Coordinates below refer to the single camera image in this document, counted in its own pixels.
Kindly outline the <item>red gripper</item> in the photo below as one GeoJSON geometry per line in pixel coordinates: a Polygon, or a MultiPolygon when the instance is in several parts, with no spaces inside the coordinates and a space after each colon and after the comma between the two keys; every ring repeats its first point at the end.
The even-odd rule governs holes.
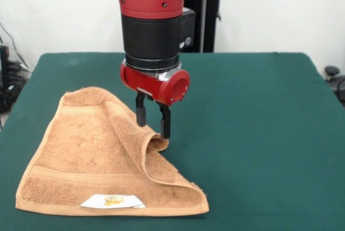
{"type": "Polygon", "coordinates": [[[146,95],[149,95],[157,102],[162,113],[161,136],[164,139],[169,139],[171,135],[171,111],[169,106],[183,100],[185,97],[190,85],[189,73],[181,69],[181,63],[177,67],[161,73],[145,73],[122,63],[120,76],[125,86],[139,92],[135,99],[138,126],[144,127],[146,125],[144,100],[146,95]]]}

